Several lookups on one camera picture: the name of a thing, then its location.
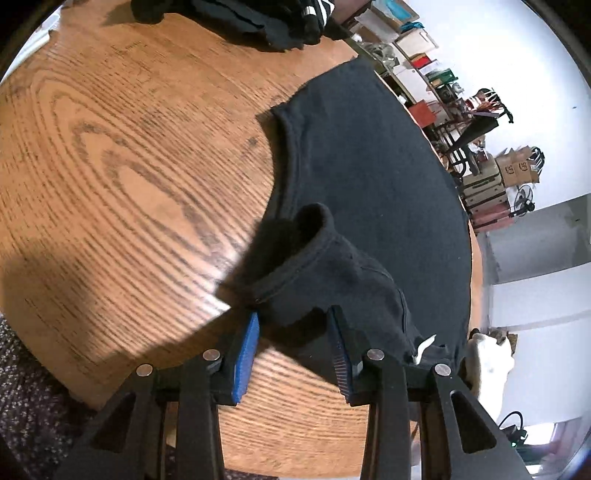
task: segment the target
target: white wall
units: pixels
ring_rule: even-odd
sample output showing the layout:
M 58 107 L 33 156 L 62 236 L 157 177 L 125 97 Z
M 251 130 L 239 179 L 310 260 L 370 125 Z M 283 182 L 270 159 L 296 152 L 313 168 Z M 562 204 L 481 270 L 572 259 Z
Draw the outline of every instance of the white wall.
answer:
M 591 410 L 591 263 L 492 286 L 491 325 L 517 333 L 499 419 L 526 425 Z
M 591 314 L 591 262 L 493 285 L 491 303 L 490 320 L 494 327 L 558 323 L 561 319 Z M 588 340 L 591 347 L 591 336 Z
M 515 367 L 507 378 L 499 420 L 519 410 L 527 426 L 571 420 L 589 411 L 590 339 L 591 315 L 518 332 Z
M 507 228 L 488 233 L 494 257 L 493 283 L 545 275 L 591 261 L 587 198 L 579 197 L 528 213 Z
M 406 0 L 468 95 L 494 88 L 506 117 L 487 135 L 487 149 L 537 145 L 546 155 L 538 208 L 591 192 L 591 89 L 543 20 L 521 0 Z

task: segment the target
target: blue gripper pad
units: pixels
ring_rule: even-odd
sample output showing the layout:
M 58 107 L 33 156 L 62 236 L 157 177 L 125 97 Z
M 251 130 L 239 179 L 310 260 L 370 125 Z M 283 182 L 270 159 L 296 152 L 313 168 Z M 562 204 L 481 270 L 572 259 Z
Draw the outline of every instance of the blue gripper pad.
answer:
M 345 397 L 345 400 L 349 402 L 353 393 L 351 361 L 345 350 L 345 343 L 340 334 L 339 326 L 336 323 L 336 319 L 332 317 L 331 312 L 329 312 L 327 319 L 327 330 L 330 347 L 332 349 L 332 360 L 337 385 L 339 386 L 341 394 Z
M 251 314 L 250 322 L 248 323 L 248 327 L 244 333 L 242 349 L 238 354 L 236 368 L 234 369 L 234 388 L 232 389 L 232 400 L 235 403 L 240 402 L 242 396 L 246 393 L 246 389 L 248 388 L 248 381 L 250 380 L 252 364 L 255 360 L 259 333 L 260 327 L 258 315 L 253 313 Z

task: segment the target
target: metal screw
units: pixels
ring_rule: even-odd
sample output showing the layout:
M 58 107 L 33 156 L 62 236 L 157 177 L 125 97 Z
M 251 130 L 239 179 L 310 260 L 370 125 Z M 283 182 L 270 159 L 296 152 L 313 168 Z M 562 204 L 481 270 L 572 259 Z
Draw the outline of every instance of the metal screw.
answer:
M 446 364 L 435 365 L 435 373 L 442 377 L 449 377 L 452 374 L 452 369 Z
M 135 369 L 135 373 L 138 377 L 149 377 L 154 371 L 154 367 L 150 364 L 141 364 Z
M 370 360 L 383 360 L 385 355 L 379 348 L 370 348 L 367 356 Z
M 220 350 L 216 350 L 215 348 L 210 348 L 209 350 L 205 350 L 203 352 L 203 359 L 207 360 L 208 362 L 213 362 L 220 358 Z

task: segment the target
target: round table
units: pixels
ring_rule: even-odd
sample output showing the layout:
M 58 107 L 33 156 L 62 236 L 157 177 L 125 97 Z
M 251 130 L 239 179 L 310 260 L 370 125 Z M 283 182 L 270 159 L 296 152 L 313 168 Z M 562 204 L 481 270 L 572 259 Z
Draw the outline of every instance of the round table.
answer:
M 100 407 L 138 364 L 215 342 L 218 286 L 273 185 L 259 121 L 353 56 L 326 38 L 261 52 L 93 0 L 0 87 L 0 307 L 75 397 Z M 358 475 L 367 409 L 262 345 L 243 402 L 220 408 L 226 466 Z

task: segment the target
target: black t-shirt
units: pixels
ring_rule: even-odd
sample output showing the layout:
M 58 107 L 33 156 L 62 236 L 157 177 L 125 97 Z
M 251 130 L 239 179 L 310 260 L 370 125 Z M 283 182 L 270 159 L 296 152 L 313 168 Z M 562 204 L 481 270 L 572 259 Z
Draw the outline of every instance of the black t-shirt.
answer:
M 419 127 L 361 59 L 272 113 L 284 148 L 237 276 L 270 336 L 333 380 L 322 311 L 340 304 L 376 347 L 408 359 L 436 334 L 426 364 L 457 368 L 470 315 L 467 216 Z

